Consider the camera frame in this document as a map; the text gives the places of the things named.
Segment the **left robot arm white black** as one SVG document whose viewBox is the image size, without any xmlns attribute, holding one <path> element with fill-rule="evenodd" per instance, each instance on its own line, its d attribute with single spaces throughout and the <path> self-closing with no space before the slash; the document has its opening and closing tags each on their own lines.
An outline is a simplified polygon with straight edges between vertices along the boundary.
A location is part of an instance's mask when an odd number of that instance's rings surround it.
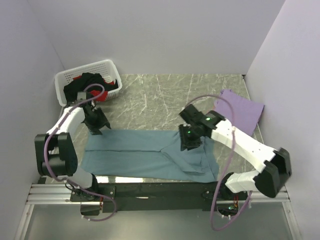
<svg viewBox="0 0 320 240">
<path fill-rule="evenodd" d="M 73 136 L 80 124 L 85 124 L 92 135 L 101 135 L 101 129 L 111 128 L 101 108 L 96 106 L 96 97 L 80 91 L 76 99 L 69 102 L 58 122 L 44 134 L 34 139 L 37 171 L 58 182 L 80 198 L 94 201 L 100 188 L 94 174 L 78 166 Z"/>
</svg>

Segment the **folded purple t shirt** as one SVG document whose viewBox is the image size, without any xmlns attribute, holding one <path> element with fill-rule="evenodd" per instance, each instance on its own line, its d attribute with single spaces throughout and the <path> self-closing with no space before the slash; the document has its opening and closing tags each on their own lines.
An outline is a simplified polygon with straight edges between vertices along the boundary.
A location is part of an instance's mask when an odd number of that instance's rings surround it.
<svg viewBox="0 0 320 240">
<path fill-rule="evenodd" d="M 231 89 L 223 89 L 220 96 L 232 106 L 235 114 L 234 126 L 252 136 L 265 105 L 237 95 Z"/>
</svg>

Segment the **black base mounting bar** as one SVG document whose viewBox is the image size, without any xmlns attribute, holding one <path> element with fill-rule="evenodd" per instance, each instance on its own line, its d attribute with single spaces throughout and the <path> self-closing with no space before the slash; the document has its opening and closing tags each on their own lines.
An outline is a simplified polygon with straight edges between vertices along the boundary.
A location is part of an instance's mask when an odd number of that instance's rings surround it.
<svg viewBox="0 0 320 240">
<path fill-rule="evenodd" d="M 139 183 L 99 183 L 98 194 L 115 200 L 117 211 L 155 210 L 203 210 L 210 211 L 217 182 L 139 182 Z M 244 201 L 248 193 L 232 193 L 226 187 L 219 189 L 218 201 L 233 204 Z M 75 190 L 70 196 L 72 203 L 81 203 L 80 211 L 85 216 L 98 215 L 98 207 L 90 204 L 98 202 L 102 213 L 112 213 L 114 204 L 109 199 Z"/>
</svg>

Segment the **black t shirt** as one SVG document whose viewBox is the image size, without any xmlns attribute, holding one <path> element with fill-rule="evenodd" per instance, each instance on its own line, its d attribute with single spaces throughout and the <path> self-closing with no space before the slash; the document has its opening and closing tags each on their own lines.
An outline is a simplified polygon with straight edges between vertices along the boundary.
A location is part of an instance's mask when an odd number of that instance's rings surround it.
<svg viewBox="0 0 320 240">
<path fill-rule="evenodd" d="M 80 76 L 74 77 L 73 81 L 63 88 L 67 102 L 74 102 L 77 99 L 78 92 L 83 92 L 92 84 L 100 84 L 104 87 L 103 95 L 96 99 L 98 102 L 106 101 L 108 93 L 119 88 L 117 80 L 106 82 L 101 74 L 86 72 Z"/>
</svg>

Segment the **aluminium frame rail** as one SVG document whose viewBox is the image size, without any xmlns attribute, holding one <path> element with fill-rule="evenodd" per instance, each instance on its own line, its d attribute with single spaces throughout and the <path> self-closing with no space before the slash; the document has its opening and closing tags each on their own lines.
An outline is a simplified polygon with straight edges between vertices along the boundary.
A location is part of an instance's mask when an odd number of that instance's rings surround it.
<svg viewBox="0 0 320 240">
<path fill-rule="evenodd" d="M 252 193 L 233 222 L 211 212 L 214 185 L 194 182 L 101 180 L 117 202 L 88 201 L 62 184 L 30 188 L 17 240 L 300 240 L 285 189 L 276 198 Z"/>
</svg>

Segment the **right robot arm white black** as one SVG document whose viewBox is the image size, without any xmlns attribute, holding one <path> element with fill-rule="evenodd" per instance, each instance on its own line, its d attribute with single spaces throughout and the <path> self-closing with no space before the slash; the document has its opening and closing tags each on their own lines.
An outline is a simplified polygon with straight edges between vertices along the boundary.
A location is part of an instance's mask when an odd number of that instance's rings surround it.
<svg viewBox="0 0 320 240">
<path fill-rule="evenodd" d="M 179 125 L 181 150 L 198 148 L 201 138 L 207 137 L 232 149 L 253 166 L 253 171 L 224 177 L 219 187 L 222 198 L 230 200 L 244 191 L 259 191 L 275 198 L 291 177 L 291 158 L 286 149 L 276 150 L 258 142 L 214 110 L 203 114 L 190 104 L 179 115 L 185 121 Z"/>
</svg>

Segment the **white plastic laundry basket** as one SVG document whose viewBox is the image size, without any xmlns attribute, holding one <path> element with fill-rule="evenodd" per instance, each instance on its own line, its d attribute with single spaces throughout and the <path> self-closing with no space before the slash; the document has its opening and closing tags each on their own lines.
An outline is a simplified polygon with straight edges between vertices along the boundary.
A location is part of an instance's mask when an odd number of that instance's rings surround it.
<svg viewBox="0 0 320 240">
<path fill-rule="evenodd" d="M 98 101 L 118 97 L 123 87 L 121 77 L 112 60 L 106 59 L 61 71 L 55 75 L 55 90 L 59 104 L 65 107 L 67 103 L 77 98 L 77 92 L 89 91 Z"/>
</svg>

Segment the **blue t shirt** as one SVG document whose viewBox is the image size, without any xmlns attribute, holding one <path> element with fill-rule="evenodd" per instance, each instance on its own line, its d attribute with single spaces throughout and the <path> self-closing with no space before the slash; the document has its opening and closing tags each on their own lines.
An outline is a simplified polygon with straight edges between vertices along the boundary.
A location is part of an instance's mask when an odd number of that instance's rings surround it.
<svg viewBox="0 0 320 240">
<path fill-rule="evenodd" d="M 104 130 L 90 135 L 81 167 L 99 176 L 155 178 L 215 182 L 219 165 L 214 142 L 201 138 L 201 145 L 181 150 L 180 134 L 172 130 Z"/>
</svg>

